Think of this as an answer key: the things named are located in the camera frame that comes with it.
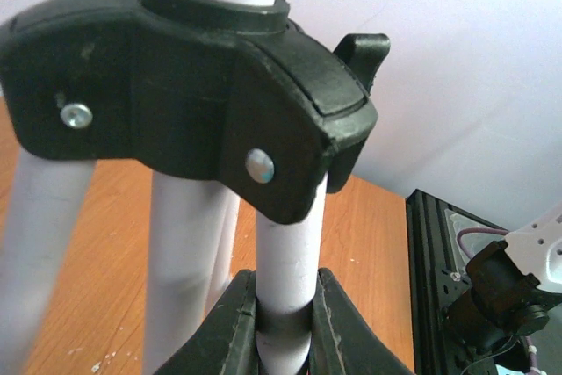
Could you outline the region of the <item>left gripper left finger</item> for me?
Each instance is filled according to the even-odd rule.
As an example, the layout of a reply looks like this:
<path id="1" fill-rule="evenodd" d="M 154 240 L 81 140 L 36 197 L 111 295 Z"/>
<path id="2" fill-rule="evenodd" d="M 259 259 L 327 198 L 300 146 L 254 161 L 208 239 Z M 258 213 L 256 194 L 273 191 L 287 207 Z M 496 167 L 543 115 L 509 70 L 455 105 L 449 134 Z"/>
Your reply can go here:
<path id="1" fill-rule="evenodd" d="M 256 274 L 240 270 L 196 333 L 156 372 L 256 374 L 255 325 Z"/>

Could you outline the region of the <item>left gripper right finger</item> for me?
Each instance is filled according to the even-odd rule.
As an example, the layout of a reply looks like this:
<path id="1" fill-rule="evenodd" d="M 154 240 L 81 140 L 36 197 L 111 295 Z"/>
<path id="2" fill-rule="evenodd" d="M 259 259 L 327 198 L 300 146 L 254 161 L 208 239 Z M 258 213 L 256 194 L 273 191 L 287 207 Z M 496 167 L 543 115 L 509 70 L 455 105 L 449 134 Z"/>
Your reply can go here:
<path id="1" fill-rule="evenodd" d="M 311 374 L 409 374 L 378 339 L 333 272 L 318 270 L 313 298 Z"/>

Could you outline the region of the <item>white music stand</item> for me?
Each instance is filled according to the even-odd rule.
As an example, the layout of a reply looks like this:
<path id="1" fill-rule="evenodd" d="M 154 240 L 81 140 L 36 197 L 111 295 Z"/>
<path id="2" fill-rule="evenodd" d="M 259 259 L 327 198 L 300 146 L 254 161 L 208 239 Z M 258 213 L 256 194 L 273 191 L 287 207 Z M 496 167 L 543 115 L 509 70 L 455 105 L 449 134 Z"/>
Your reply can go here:
<path id="1" fill-rule="evenodd" d="M 285 0 L 48 0 L 1 26 L 21 154 L 1 249 L 1 371 L 24 367 L 100 159 L 153 172 L 144 366 L 256 274 L 257 370 L 303 374 L 325 198 L 378 114 L 384 34 L 325 48 Z"/>

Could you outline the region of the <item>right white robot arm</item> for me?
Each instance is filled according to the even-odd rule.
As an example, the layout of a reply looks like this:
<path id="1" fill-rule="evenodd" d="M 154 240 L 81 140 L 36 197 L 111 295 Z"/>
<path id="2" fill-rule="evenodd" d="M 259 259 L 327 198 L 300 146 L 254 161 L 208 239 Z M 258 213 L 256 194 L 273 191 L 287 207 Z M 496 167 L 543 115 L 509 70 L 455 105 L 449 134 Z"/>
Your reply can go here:
<path id="1" fill-rule="evenodd" d="M 561 209 L 555 207 L 529 225 L 508 232 L 468 227 L 457 234 L 465 254 L 468 234 L 495 234 L 470 257 L 465 272 L 472 286 L 448 306 L 444 323 L 460 344 L 491 351 L 511 337 L 532 335 L 561 304 Z"/>

